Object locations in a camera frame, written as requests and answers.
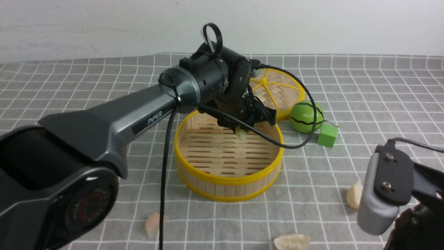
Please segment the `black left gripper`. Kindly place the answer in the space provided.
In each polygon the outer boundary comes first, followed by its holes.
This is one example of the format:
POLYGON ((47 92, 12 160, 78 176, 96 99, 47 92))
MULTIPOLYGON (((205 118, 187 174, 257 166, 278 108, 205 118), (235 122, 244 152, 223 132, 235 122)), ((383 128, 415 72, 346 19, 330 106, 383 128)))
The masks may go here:
POLYGON ((220 95, 219 98, 208 101, 207 106, 227 113, 251 127, 262 122, 276 125, 276 110, 265 106, 251 91, 240 98, 220 95))

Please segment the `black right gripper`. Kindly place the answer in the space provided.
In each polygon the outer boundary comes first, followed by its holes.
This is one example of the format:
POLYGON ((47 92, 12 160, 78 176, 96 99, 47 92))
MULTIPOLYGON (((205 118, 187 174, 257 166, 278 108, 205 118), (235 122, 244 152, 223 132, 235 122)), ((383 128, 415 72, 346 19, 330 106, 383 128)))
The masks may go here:
POLYGON ((443 172, 414 164, 412 197, 419 203, 395 220, 385 250, 442 250, 444 248, 443 172))

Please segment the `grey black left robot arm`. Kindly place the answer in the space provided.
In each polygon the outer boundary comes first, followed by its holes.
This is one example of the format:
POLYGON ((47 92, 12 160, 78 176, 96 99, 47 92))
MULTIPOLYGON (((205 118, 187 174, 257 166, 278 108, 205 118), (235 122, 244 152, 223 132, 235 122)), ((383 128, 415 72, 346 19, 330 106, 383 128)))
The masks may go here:
POLYGON ((198 109, 230 130, 275 125, 276 110, 249 85, 260 61, 213 47, 202 44, 151 87, 2 135, 1 249, 57 250, 98 226, 128 176, 128 145, 172 112, 198 109))

